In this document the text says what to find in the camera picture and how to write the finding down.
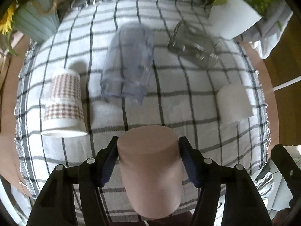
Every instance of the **white flower pot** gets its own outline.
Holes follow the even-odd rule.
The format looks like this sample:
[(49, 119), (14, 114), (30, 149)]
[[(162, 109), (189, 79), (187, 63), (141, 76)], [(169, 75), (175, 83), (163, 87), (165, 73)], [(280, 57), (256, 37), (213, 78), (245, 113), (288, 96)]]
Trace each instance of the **white flower pot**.
[[(52, 6), (53, 0), (36, 0), (44, 11)], [(43, 42), (51, 37), (59, 27), (58, 14), (55, 11), (47, 16), (40, 15), (29, 1), (17, 9), (14, 14), (14, 27), (36, 42)]]
[(233, 39), (261, 18), (262, 16), (244, 0), (227, 0), (223, 5), (212, 7), (209, 15), (211, 24), (209, 31), (214, 36)]

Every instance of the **yellow flower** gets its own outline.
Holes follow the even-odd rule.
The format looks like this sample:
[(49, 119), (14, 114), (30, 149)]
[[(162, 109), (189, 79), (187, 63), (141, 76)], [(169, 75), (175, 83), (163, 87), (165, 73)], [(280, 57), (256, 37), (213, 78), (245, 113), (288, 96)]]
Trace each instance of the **yellow flower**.
[(13, 22), (13, 14), (15, 12), (15, 9), (15, 4), (11, 4), (0, 20), (0, 32), (3, 35), (6, 35), (11, 30), (11, 24)]

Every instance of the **white pot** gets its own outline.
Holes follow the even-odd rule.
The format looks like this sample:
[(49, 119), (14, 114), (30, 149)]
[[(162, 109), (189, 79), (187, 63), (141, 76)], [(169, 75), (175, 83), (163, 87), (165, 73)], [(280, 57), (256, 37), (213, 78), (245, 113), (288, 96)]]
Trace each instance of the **white pot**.
[(261, 18), (262, 16), (244, 0), (227, 0), (223, 5), (212, 7), (209, 15), (211, 24), (209, 31), (214, 36), (233, 39)]

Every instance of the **pink cylinder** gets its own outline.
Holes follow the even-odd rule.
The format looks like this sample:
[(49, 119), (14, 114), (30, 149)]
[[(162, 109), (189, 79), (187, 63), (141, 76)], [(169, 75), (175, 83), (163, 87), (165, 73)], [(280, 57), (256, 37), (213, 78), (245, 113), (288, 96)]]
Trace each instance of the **pink cylinder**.
[(128, 199), (141, 216), (157, 219), (180, 205), (183, 187), (178, 138), (169, 127), (131, 129), (117, 141)]

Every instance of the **checkered tablecloth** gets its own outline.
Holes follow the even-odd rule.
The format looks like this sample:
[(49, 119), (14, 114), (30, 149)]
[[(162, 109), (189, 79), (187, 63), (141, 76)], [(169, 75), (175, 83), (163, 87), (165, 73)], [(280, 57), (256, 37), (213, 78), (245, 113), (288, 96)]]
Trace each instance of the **checkered tablecloth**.
[[(240, 45), (232, 40), (219, 43), (222, 60), (210, 70), (168, 52), (175, 25), (184, 18), (206, 29), (207, 13), (198, 0), (89, 0), (95, 5), (74, 9), (65, 16), (58, 32), (41, 47), (32, 48), (20, 73), (16, 144), (21, 172), (33, 197), (41, 191), (57, 164), (81, 164), (105, 148), (112, 136), (143, 125), (165, 125), (178, 137), (186, 136), (204, 157), (233, 167), (242, 164), (251, 174), (267, 161), (269, 130), (266, 104), (257, 74)], [(121, 100), (114, 105), (103, 101), (100, 76), (108, 46), (123, 23), (141, 22), (154, 31), (154, 64), (148, 93), (141, 107)], [(81, 77), (83, 113), (88, 136), (57, 139), (40, 135), (54, 72), (76, 70)], [(216, 93), (225, 85), (241, 82), (254, 116), (239, 125), (219, 122)], [(184, 194), (175, 214), (193, 209), (198, 191), (183, 181)], [(82, 218), (78, 187), (74, 195), (76, 213)], [(120, 176), (119, 165), (111, 180), (99, 190), (109, 220), (143, 220), (132, 209)]]

